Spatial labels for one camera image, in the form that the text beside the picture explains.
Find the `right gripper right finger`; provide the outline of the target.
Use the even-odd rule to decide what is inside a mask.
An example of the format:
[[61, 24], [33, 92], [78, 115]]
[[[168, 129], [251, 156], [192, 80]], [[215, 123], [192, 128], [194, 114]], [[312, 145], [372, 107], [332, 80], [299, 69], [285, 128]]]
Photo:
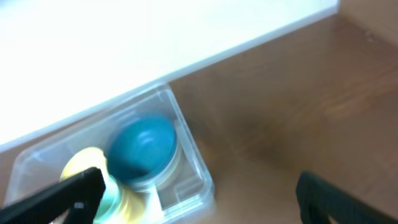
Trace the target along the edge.
[[301, 221], [305, 224], [397, 224], [391, 216], [362, 203], [312, 172], [302, 172], [296, 186]]

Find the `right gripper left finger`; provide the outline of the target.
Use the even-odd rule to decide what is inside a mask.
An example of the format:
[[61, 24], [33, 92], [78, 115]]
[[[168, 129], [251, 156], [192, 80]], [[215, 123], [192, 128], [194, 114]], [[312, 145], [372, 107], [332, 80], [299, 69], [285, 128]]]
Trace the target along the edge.
[[104, 191], [101, 170], [90, 167], [2, 208], [1, 224], [50, 223], [65, 212], [65, 223], [93, 223]]

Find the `green plastic cup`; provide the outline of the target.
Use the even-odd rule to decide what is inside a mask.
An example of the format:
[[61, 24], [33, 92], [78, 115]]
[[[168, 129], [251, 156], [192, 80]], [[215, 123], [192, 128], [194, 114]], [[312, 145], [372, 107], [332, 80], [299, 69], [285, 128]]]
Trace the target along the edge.
[[121, 189], [116, 179], [109, 175], [105, 180], [105, 191], [94, 217], [93, 223], [108, 223], [117, 214], [121, 204]]

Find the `yellow small bowl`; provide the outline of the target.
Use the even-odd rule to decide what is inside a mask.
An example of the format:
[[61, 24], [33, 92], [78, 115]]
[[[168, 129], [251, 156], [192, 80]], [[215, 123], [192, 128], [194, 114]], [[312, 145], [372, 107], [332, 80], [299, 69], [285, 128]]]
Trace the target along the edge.
[[76, 153], [65, 165], [60, 175], [60, 180], [67, 179], [90, 167], [101, 170], [104, 180], [108, 180], [109, 174], [106, 167], [107, 160], [103, 151], [98, 147], [87, 147]]

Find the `yellow plastic cup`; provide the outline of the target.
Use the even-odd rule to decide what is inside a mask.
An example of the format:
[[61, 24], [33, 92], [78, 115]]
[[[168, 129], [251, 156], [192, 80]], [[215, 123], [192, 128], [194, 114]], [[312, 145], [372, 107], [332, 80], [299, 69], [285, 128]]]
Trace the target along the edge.
[[121, 203], [119, 205], [118, 211], [116, 212], [116, 223], [139, 223], [145, 212], [144, 198], [124, 185], [120, 186], [120, 188]]

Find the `clear plastic storage container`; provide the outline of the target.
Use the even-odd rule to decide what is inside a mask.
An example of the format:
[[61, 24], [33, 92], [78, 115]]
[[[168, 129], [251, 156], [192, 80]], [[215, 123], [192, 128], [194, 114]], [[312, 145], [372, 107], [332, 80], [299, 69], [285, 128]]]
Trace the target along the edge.
[[5, 203], [16, 202], [58, 181], [67, 162], [85, 148], [98, 147], [105, 156], [123, 127], [153, 115], [165, 116], [174, 124], [177, 144], [183, 149], [180, 173], [162, 190], [151, 187], [138, 192], [114, 177], [119, 188], [124, 185], [146, 201], [141, 223], [172, 223], [209, 206], [214, 201], [211, 175], [168, 85], [134, 93], [20, 153], [12, 168]]

